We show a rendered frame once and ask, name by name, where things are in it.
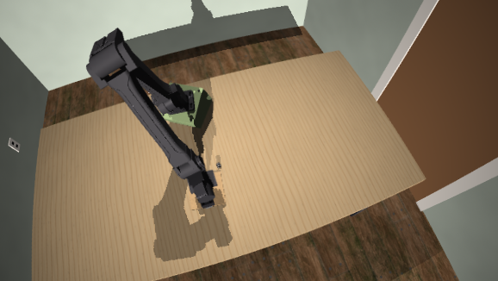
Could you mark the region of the tan flat mat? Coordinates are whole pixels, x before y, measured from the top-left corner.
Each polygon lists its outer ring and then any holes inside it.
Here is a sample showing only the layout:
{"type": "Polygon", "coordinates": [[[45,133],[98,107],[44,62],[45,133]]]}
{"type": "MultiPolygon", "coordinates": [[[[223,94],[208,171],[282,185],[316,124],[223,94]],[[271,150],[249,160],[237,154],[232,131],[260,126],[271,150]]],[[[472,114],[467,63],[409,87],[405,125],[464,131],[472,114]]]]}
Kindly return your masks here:
{"type": "MultiPolygon", "coordinates": [[[[215,199],[213,199],[215,202],[214,206],[226,204],[223,183],[222,183],[222,179],[221,179],[221,172],[214,172],[214,174],[215,174],[216,182],[218,184],[218,186],[213,187],[214,188],[213,191],[215,194],[215,199]]],[[[196,195],[194,193],[193,194],[190,193],[190,188],[189,188],[189,194],[190,194],[190,208],[191,208],[191,210],[202,209],[202,206],[198,202],[196,195]]]]}

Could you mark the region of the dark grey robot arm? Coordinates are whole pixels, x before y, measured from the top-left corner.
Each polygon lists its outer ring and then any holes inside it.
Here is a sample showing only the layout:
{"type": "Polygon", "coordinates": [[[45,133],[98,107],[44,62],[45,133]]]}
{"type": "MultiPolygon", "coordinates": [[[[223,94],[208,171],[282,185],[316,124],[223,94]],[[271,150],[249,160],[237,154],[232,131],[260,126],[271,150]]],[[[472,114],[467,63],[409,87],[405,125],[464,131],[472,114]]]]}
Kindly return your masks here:
{"type": "Polygon", "coordinates": [[[100,89],[109,86],[118,93],[163,150],[176,174],[188,179],[202,208],[211,208],[215,205],[215,194],[202,157],[175,135],[161,115],[194,110],[194,93],[183,91],[179,84],[168,85],[135,56],[122,31],[116,28],[95,41],[86,70],[100,89]],[[120,71],[109,75],[119,68],[120,71]],[[152,100],[142,87],[152,95],[152,100]]]}

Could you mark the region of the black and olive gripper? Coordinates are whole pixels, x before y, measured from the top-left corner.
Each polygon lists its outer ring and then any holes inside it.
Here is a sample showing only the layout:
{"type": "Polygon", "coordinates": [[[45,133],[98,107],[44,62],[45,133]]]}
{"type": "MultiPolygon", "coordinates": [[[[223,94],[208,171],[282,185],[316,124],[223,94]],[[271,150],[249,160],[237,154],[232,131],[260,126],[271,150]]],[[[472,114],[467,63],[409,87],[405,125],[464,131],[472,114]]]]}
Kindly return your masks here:
{"type": "MultiPolygon", "coordinates": [[[[217,182],[216,182],[216,179],[215,179],[215,174],[214,174],[214,171],[213,171],[213,170],[209,170],[209,171],[207,171],[207,173],[208,173],[208,174],[209,174],[209,176],[211,177],[213,187],[218,186],[218,184],[217,184],[217,182]]],[[[188,179],[187,179],[187,182],[188,182],[188,185],[189,185],[189,188],[190,188],[190,193],[191,193],[191,194],[193,194],[193,193],[195,194],[195,192],[194,192],[194,190],[193,190],[192,186],[190,186],[190,184],[189,184],[188,179]]]]}

